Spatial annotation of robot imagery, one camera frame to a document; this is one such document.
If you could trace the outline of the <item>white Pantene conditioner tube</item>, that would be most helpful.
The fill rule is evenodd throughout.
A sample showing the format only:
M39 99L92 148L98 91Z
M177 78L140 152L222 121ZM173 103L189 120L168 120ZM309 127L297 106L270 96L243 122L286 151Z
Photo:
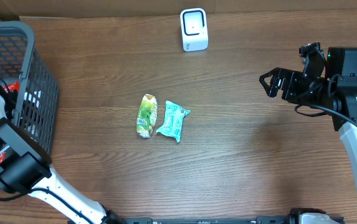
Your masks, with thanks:
M29 93L29 92L25 92L24 93L24 101L23 101L23 105L22 108L26 109L26 108L35 108L35 109L39 109L40 108L40 103L41 103L41 91L35 91L33 93Z

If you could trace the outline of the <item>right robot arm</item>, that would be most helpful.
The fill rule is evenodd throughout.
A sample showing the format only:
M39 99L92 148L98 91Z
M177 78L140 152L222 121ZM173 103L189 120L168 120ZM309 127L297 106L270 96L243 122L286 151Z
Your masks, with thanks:
M315 117L331 116L351 164L357 192L357 47L330 47L319 42L299 47L304 69L276 67L259 78L267 96L315 109Z

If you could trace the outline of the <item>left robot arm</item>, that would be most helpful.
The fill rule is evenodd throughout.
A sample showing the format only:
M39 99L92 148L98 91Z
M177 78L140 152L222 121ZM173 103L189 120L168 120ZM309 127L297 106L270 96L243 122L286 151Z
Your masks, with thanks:
M0 84L0 188L10 197L37 198L69 218L70 223L123 223L123 219L65 181L52 167L48 153L7 118L11 92Z

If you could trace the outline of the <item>green yellow snack packet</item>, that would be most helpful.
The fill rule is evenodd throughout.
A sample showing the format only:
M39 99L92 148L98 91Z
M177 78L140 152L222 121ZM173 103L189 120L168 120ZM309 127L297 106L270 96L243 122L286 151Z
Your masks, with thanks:
M158 102L155 96L145 94L136 120L136 131L143 138L150 138L158 117Z

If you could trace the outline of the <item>red spaghetti packet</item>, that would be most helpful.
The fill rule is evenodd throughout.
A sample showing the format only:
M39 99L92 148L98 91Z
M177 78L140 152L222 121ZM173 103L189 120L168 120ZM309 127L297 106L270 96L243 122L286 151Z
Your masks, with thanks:
M4 90L6 91L8 97L10 100L14 100L16 101L18 93L19 93L19 89L20 89L20 84L18 81L15 81L13 84L7 84L6 86L3 87ZM4 146L1 150L0 150L0 163L5 160L6 158L6 151L9 147L8 146Z

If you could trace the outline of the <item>mint green wipes packet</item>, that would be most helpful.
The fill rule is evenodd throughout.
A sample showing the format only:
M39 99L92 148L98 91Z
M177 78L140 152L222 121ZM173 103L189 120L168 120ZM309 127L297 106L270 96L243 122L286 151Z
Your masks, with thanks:
M164 136L181 141L184 118L190 114L190 110L183 108L172 101L166 100L164 123L156 130Z

